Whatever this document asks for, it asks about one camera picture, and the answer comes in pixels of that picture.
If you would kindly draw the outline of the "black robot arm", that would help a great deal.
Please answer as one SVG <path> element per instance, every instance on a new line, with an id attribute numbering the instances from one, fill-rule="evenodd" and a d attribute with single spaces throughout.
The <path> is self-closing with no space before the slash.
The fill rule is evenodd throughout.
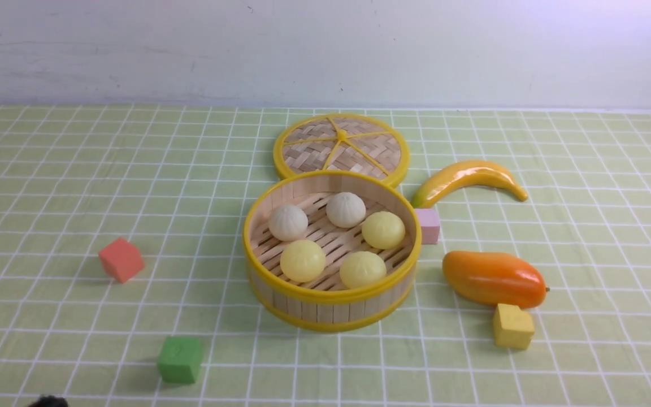
<path id="1" fill-rule="evenodd" d="M 31 402 L 28 407 L 69 407 L 69 402 L 64 397 L 44 395 Z"/>

